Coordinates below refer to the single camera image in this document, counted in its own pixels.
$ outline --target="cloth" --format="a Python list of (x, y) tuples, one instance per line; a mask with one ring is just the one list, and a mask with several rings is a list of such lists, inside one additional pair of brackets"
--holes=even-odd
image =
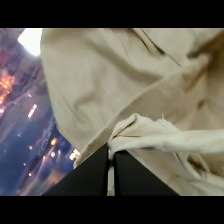
[(181, 131), (165, 119), (133, 114), (119, 122), (109, 139), (111, 158), (127, 150), (179, 195), (224, 195), (224, 130)]
[(43, 29), (49, 95), (59, 131), (81, 152), (76, 165), (134, 113), (163, 114), (181, 130), (224, 128), (223, 49), (223, 28)]

